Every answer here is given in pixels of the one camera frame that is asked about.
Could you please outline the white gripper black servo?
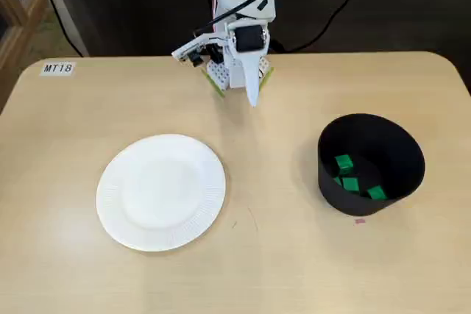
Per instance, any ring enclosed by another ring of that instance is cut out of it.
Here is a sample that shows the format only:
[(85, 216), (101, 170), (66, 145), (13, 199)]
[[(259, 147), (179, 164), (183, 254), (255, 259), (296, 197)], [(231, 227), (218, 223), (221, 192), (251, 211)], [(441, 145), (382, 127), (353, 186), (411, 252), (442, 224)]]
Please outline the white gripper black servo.
[(260, 57), (268, 53), (270, 34), (267, 21), (232, 21), (224, 25), (227, 35), (225, 57), (239, 57), (245, 77), (247, 98), (256, 107), (259, 97)]

